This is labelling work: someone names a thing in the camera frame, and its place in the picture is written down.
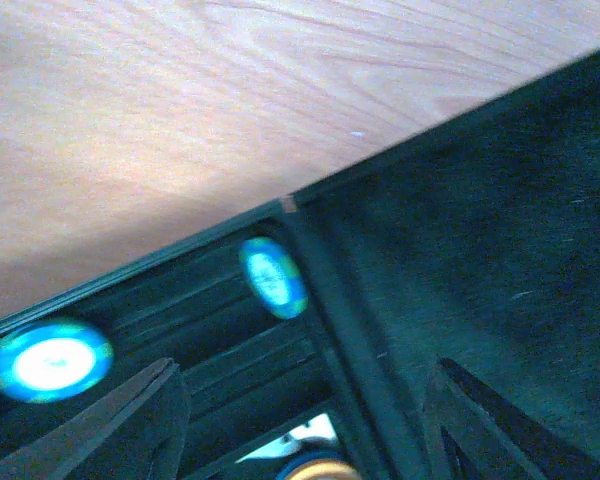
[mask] wooden table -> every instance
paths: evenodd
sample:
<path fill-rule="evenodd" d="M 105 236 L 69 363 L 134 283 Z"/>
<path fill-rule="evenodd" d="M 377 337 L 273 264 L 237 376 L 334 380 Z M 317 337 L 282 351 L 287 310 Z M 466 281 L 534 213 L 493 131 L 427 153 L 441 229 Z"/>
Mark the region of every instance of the wooden table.
<path fill-rule="evenodd" d="M 0 2 L 0 318 L 600 48 L 600 0 Z"/>

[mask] yellow poker chip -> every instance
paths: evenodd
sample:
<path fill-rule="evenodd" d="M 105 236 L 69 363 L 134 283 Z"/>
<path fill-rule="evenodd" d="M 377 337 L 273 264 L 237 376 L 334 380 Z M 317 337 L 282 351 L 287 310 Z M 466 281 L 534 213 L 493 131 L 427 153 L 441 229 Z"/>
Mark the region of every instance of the yellow poker chip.
<path fill-rule="evenodd" d="M 278 474 L 276 480 L 362 480 L 339 452 L 316 450 L 304 453 Z"/>
<path fill-rule="evenodd" d="M 102 380 L 113 348 L 97 329 L 55 319 L 13 332 L 0 340 L 0 392 L 27 403 L 48 403 L 78 395 Z"/>
<path fill-rule="evenodd" d="M 240 262 L 254 293 L 276 317 L 295 318 L 309 303 L 300 271 L 285 249 L 270 238 L 247 240 Z"/>

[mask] black felt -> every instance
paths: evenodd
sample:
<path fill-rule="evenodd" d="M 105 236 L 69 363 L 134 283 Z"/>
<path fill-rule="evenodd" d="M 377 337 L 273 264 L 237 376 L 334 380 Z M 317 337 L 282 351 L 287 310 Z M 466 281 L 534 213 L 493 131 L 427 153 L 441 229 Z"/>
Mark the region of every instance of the black felt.
<path fill-rule="evenodd" d="M 417 405 L 450 357 L 600 460 L 600 72 L 587 78 L 308 208 Z"/>

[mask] black case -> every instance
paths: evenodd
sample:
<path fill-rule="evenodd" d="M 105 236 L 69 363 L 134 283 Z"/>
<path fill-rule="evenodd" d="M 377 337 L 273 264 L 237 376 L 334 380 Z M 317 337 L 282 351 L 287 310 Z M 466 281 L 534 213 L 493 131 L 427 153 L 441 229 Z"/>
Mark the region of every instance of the black case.
<path fill-rule="evenodd" d="M 557 138 L 567 139 L 562 154 L 542 160 L 541 146 Z M 560 161 L 569 156 L 578 161 Z M 450 187 L 456 180 L 457 191 Z M 1 320 L 0 337 L 57 315 L 94 323 L 114 342 L 116 360 L 105 380 L 67 401 L 26 405 L 0 396 L 0 458 L 60 426 L 156 359 L 169 357 L 180 365 L 191 394 L 178 478 L 222 479 L 218 472 L 224 466 L 323 412 L 364 478 L 430 478 L 424 391 L 440 358 L 459 354 L 451 341 L 448 350 L 431 355 L 405 353 L 408 338 L 391 337 L 388 332 L 397 330 L 386 319 L 392 314 L 380 303 L 399 296 L 392 289 L 409 286 L 396 274 L 382 280 L 389 285 L 377 286 L 388 300 L 370 299 L 376 288 L 369 283 L 373 259 L 363 261 L 364 251 L 376 252 L 378 271 L 385 273 L 400 272 L 409 260 L 409 268 L 444 290 L 450 303 L 474 314 L 476 323 L 467 329 L 495 328 L 480 323 L 490 309 L 489 315 L 502 319 L 502 330 L 491 333 L 517 339 L 537 334 L 555 345 L 564 340 L 560 335 L 582 333 L 581 323 L 567 322 L 565 331 L 552 336 L 550 328 L 542 330 L 546 322 L 534 320 L 542 319 L 546 304 L 498 310 L 480 304 L 472 290 L 484 280 L 484 288 L 497 292 L 497 280 L 486 278 L 492 264 L 480 263 L 485 251 L 496 252 L 489 253 L 489 261 L 513 258 L 499 240 L 504 232 L 489 232 L 505 224 L 504 213 L 494 212 L 520 205 L 557 209 L 545 196 L 552 192 L 557 197 L 551 198 L 570 208 L 578 208 L 573 195 L 581 192 L 593 205 L 587 215 L 597 222 L 589 225 L 589 241 L 580 249 L 558 251 L 557 266 L 542 264 L 547 271 L 557 268 L 551 278 L 560 280 L 545 284 L 555 287 L 552 294 L 562 292 L 554 305 L 571 295 L 571 303 L 561 307 L 564 313 L 578 302 L 575 291 L 585 292 L 595 273 L 591 266 L 600 267 L 600 52 L 289 197 Z M 511 210 L 507 221 L 521 211 Z M 310 292 L 309 308 L 300 317 L 279 320 L 251 293 L 238 249 L 255 236 L 282 244 L 300 267 Z M 456 237 L 464 239 L 458 250 L 451 251 L 451 243 L 445 249 L 444 239 Z M 542 248 L 537 245 L 538 258 L 546 254 Z M 587 318 L 600 331 L 600 312 L 596 315 Z M 526 333 L 511 329 L 514 321 L 527 322 Z M 531 347 L 526 351 L 529 357 L 539 355 Z M 471 352 L 473 359 L 480 355 Z M 600 388 L 591 397 L 600 399 Z M 595 405 L 600 413 L 600 401 Z M 595 448 L 588 453 L 600 459 Z"/>

